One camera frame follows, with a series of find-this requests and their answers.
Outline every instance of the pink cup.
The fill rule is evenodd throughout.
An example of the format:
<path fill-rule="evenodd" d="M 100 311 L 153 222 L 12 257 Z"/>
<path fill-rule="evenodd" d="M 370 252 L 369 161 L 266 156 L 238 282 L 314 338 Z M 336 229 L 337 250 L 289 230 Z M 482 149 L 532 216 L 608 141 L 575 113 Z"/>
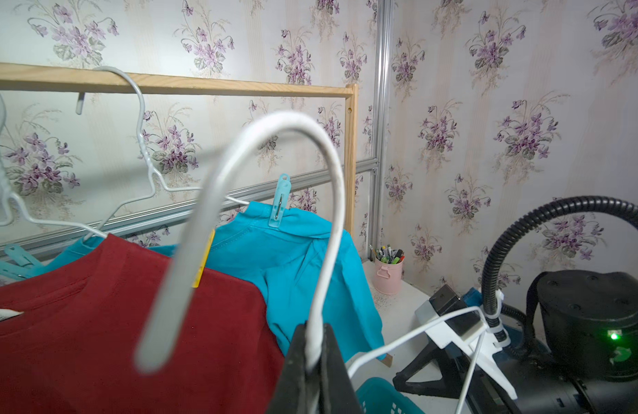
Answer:
<path fill-rule="evenodd" d="M 385 295 L 399 293 L 402 288 L 402 266 L 404 262 L 397 264 L 385 264 L 374 258 L 374 279 L 372 284 L 374 289 Z"/>

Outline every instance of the floral wallpaper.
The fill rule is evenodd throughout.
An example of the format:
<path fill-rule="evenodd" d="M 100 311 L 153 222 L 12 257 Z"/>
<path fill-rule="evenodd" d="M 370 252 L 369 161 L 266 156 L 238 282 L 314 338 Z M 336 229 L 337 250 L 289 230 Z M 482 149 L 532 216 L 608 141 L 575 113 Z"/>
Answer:
<path fill-rule="evenodd" d="M 359 160 L 371 157 L 375 55 L 376 2 L 367 0 L 0 2 L 0 62 L 87 69 L 106 65 L 137 73 L 294 85 L 358 83 Z M 3 97 L 8 111 L 0 136 L 3 162 L 35 217 L 92 223 L 123 200 L 149 191 L 133 130 L 138 121 L 134 95 L 87 94 L 81 115 L 75 113 L 73 93 L 5 91 Z M 170 187 L 199 186 L 245 125 L 280 110 L 303 111 L 320 122 L 343 159 L 342 99 L 145 95 L 145 101 L 140 132 Z M 233 188 L 323 165 L 309 140 L 280 134 L 257 148 Z M 356 183 L 353 238 L 362 253 L 370 180 L 366 172 Z M 116 216 L 196 196 L 192 191 L 167 193 L 158 183 L 156 189 L 154 197 L 130 203 Z M 326 219 L 331 203 L 329 184 L 299 189 L 290 197 L 293 207 Z M 224 212 L 221 223 L 237 213 Z M 149 228 L 129 239 L 147 246 L 173 243 L 178 226 Z M 56 230 L 16 215 L 14 224 L 0 228 L 0 243 Z"/>
<path fill-rule="evenodd" d="M 407 0 L 393 35 L 381 243 L 409 256 L 407 282 L 480 287 L 498 236 L 556 198 L 638 203 L 638 0 Z M 557 269 L 638 277 L 638 232 L 551 220 L 498 285 L 525 309 L 533 278 Z"/>

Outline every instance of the blue clip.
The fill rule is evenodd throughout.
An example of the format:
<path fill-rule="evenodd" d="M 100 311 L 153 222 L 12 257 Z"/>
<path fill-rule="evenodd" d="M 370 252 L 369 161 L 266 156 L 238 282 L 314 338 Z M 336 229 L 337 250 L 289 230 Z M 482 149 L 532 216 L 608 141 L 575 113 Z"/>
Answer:
<path fill-rule="evenodd" d="M 280 175 L 278 186 L 275 189 L 275 198 L 273 199 L 273 209 L 271 210 L 271 218 L 268 225 L 278 228 L 282 222 L 282 215 L 286 209 L 286 203 L 289 201 L 289 193 L 291 192 L 291 178 L 288 174 Z"/>
<path fill-rule="evenodd" d="M 25 269 L 20 266 L 16 266 L 15 264 L 10 264 L 8 262 L 3 262 L 0 260 L 0 275 L 10 277 L 15 280 L 24 280 L 32 277 L 29 269 Z"/>
<path fill-rule="evenodd" d="M 41 269 L 45 265 L 43 265 L 38 259 L 31 255 L 31 253 L 27 252 L 22 247 L 17 244 L 6 244 L 6 248 L 3 249 L 4 253 L 6 253 L 15 263 L 20 266 L 23 266 L 27 269 Z"/>

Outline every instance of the white hanger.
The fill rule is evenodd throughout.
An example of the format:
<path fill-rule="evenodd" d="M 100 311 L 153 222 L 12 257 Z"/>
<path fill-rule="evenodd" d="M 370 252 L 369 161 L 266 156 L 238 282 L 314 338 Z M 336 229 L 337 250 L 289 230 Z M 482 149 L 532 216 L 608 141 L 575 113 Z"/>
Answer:
<path fill-rule="evenodd" d="M 3 98 L 0 94 L 0 135 L 3 130 L 3 126 L 6 123 L 6 106 L 3 103 Z M 9 204 L 9 199 L 13 200 L 17 207 L 22 213 L 22 216 L 25 220 L 35 223 L 38 225 L 52 225 L 52 226 L 67 226 L 67 227 L 78 227 L 88 232 L 95 234 L 96 236 L 101 236 L 103 238 L 107 237 L 107 233 L 104 233 L 98 229 L 91 228 L 82 223 L 75 223 L 72 221 L 61 221 L 61 220 L 40 220 L 32 217 L 27 210 L 27 206 L 25 205 L 25 201 L 20 197 L 18 193 L 13 190 L 11 186 L 11 182 L 6 176 L 6 169 L 3 166 L 3 162 L 1 161 L 1 153 L 0 153 L 0 188 L 1 188 L 1 206 L 6 213 L 6 219 L 0 221 L 0 227 L 8 226 L 13 222 L 13 211 L 11 210 L 11 205 Z"/>
<path fill-rule="evenodd" d="M 333 226 L 306 329 L 306 370 L 311 371 L 316 367 L 323 343 L 323 302 L 344 229 L 344 175 L 340 157 L 324 129 L 303 113 L 282 111 L 266 115 L 243 129 L 225 151 L 214 175 L 205 181 L 137 345 L 135 365 L 140 372 L 151 373 L 160 369 L 174 349 L 192 298 L 192 283 L 206 249 L 210 230 L 217 224 L 222 198 L 233 183 L 233 176 L 259 145 L 286 130 L 300 132 L 314 141 L 327 161 L 333 185 Z"/>
<path fill-rule="evenodd" d="M 167 186 L 167 183 L 165 183 L 165 180 L 163 179 L 163 174 L 153 165 L 153 161 L 151 160 L 150 154 L 149 154 L 149 149 L 147 148 L 146 143 L 144 142 L 144 136 L 142 135 L 142 125 L 144 122 L 144 111 L 146 110 L 145 108 L 145 104 L 144 104 L 144 95 L 142 95 L 142 91 L 139 89 L 139 86 L 137 86 L 137 84 L 135 83 L 135 81 L 132 80 L 132 78 L 130 76 L 128 76 L 127 73 L 125 73 L 124 71 L 120 70 L 120 69 L 116 69 L 113 68 L 111 66 L 98 66 L 97 68 L 94 68 L 94 70 L 103 70 L 103 71 L 110 71 L 112 73 L 115 73 L 119 76 L 121 76 L 122 78 L 124 78 L 128 83 L 130 83 L 130 86 L 132 86 L 132 88 L 135 90 L 135 93 L 137 94 L 137 97 L 139 98 L 139 118 L 137 120 L 137 132 L 135 133 L 135 136 L 137 137 L 137 142 L 139 143 L 139 150 L 142 153 L 142 156 L 144 157 L 144 162 L 146 162 L 147 167 L 149 168 L 148 172 L 147 172 L 147 176 L 149 177 L 149 185 L 150 185 L 150 193 L 146 194 L 146 195 L 142 195 L 140 197 L 135 197 L 132 198 L 130 200 L 126 200 L 123 203 L 119 204 L 104 220 L 102 220 L 99 225 L 97 226 L 97 229 L 102 228 L 105 223 L 108 222 L 109 219 L 111 219 L 117 211 L 119 211 L 119 209 L 121 207 L 123 207 L 126 204 L 129 203 L 134 203 L 135 201 L 141 201 L 141 200 L 146 200 L 149 199 L 151 197 L 153 197 L 156 193 L 156 189 L 155 189 L 155 184 L 153 183 L 153 176 L 158 177 L 158 180 L 160 182 L 160 184 L 163 186 L 163 189 L 165 189 L 166 191 L 169 192 L 174 192 L 174 191 L 197 191 L 202 189 L 201 187 L 180 187 L 180 188 L 170 188 Z M 81 115 L 82 114 L 82 107 L 84 105 L 84 92 L 80 92 L 80 95 L 78 96 L 78 100 L 77 100 L 77 107 L 75 112 L 77 113 L 77 115 Z M 245 200 L 240 200 L 240 199 L 236 199 L 234 197 L 230 197 L 229 195 L 225 195 L 225 197 L 227 200 L 233 201 L 234 203 L 239 203 L 239 204 L 243 204 L 243 205 L 248 205 L 249 202 L 245 201 Z M 91 237 L 91 235 L 86 235 L 84 237 L 84 240 L 88 240 Z"/>
<path fill-rule="evenodd" d="M 450 313 L 446 313 L 445 315 L 432 319 L 431 321 L 425 323 L 424 325 L 421 325 L 417 328 L 415 328 L 413 331 L 410 331 L 409 333 L 406 333 L 402 336 L 400 336 L 399 338 L 397 338 L 396 340 L 392 341 L 391 343 L 387 344 L 387 345 L 383 345 L 377 349 L 374 349 L 372 351 L 369 351 L 365 354 L 363 354 L 362 356 L 358 357 L 355 361 L 353 361 L 353 363 L 351 364 L 351 366 L 348 369 L 348 373 L 349 373 L 349 378 L 352 378 L 353 375 L 356 373 L 356 371 L 358 370 L 358 368 L 362 367 L 363 365 L 365 365 L 367 362 L 370 362 L 371 360 L 378 358 L 381 355 L 385 355 L 388 352 L 392 351 L 393 349 L 397 348 L 399 345 L 405 343 L 406 341 L 410 340 L 411 338 L 414 338 L 418 335 L 420 335 L 423 332 L 426 332 L 427 330 L 435 327 L 436 325 L 438 325 L 439 323 L 445 322 L 448 319 L 452 319 L 456 316 L 459 315 L 463 315 L 465 313 L 470 313 L 470 312 L 478 312 L 478 314 L 480 315 L 480 320 L 485 324 L 485 326 L 487 326 L 486 322 L 484 321 L 484 313 L 482 312 L 482 310 L 480 309 L 480 307 L 477 306 L 470 306 L 470 307 L 466 307 L 464 309 L 459 309 L 459 310 L 454 310 Z M 482 350 L 482 344 L 484 343 L 484 336 L 487 333 L 487 331 L 483 331 L 482 333 L 480 333 L 480 335 L 478 336 L 478 343 L 475 346 L 475 351 L 473 352 L 472 358 L 471 358 L 471 364 L 469 365 L 469 369 L 466 372 L 466 377 L 464 378 L 464 385 L 462 385 L 461 387 L 461 393 L 459 393 L 459 400 L 457 401 L 457 408 L 455 409 L 455 414 L 460 414 L 462 408 L 464 407 L 464 402 L 466 401 L 466 394 L 469 391 L 469 385 L 471 385 L 471 379 L 473 378 L 473 372 L 475 371 L 475 365 L 477 364 L 477 360 L 478 357 L 480 357 L 480 351 Z"/>

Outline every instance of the wooden clothes rack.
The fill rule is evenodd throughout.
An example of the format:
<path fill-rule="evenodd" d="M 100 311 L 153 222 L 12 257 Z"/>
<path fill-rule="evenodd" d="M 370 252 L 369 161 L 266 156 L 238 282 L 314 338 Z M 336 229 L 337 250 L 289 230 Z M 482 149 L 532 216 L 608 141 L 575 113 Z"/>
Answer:
<path fill-rule="evenodd" d="M 344 229 L 353 234 L 355 214 L 356 142 L 358 116 L 358 84 L 346 87 L 288 85 L 235 81 L 226 79 L 189 78 L 185 76 L 128 73 L 142 93 L 153 95 L 223 95 L 277 97 L 339 97 L 344 105 L 344 180 L 346 216 Z M 115 73 L 87 69 L 0 63 L 0 90 L 135 93 L 129 83 Z"/>

